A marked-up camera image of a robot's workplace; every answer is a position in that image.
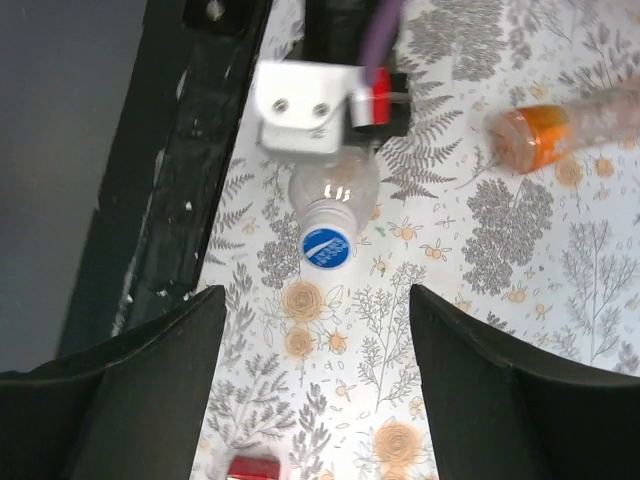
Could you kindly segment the blue white bottle cap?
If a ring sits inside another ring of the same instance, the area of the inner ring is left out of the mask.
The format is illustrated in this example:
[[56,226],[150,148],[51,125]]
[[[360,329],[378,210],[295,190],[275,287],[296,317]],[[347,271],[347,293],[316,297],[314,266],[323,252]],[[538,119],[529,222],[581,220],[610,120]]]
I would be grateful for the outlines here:
[[312,228],[301,240],[301,252],[312,266],[334,270],[345,266],[353,253],[353,238],[330,227]]

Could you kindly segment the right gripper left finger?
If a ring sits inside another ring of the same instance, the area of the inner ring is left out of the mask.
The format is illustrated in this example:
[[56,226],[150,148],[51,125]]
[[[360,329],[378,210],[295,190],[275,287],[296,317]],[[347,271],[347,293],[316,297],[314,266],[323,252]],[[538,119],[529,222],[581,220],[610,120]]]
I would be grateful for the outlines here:
[[189,478],[225,315],[223,287],[210,287],[89,349],[2,373],[2,478]]

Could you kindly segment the orange soda bottle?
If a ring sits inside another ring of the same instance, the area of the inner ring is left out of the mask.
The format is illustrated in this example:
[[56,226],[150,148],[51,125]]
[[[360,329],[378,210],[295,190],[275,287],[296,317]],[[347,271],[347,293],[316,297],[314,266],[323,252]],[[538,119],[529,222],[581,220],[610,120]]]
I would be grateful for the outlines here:
[[585,99],[508,111],[491,123],[490,138],[499,163],[527,174],[569,153],[638,131],[639,79],[635,77]]

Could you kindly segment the clear bottle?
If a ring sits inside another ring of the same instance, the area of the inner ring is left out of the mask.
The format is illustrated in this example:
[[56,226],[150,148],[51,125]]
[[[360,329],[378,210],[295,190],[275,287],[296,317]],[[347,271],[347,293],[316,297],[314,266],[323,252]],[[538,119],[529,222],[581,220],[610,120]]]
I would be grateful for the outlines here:
[[377,203],[380,186],[374,155],[349,147],[339,162],[295,165],[289,180],[289,200],[301,217],[314,202],[332,200],[355,215],[356,232],[362,233]]

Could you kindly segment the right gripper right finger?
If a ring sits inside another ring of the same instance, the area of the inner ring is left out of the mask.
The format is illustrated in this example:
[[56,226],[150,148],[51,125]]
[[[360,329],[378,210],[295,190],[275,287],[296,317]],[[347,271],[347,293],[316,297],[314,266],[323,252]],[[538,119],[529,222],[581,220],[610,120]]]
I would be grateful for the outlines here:
[[639,380],[550,354],[410,290],[442,479],[636,479]]

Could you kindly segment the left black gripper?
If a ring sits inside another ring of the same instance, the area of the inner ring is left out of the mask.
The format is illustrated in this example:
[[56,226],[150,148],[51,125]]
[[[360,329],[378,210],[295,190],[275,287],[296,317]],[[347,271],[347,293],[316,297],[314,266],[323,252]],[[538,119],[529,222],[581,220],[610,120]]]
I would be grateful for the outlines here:
[[396,69],[402,1],[307,1],[302,58],[353,67],[338,114],[343,142],[384,144],[410,124],[408,75]]

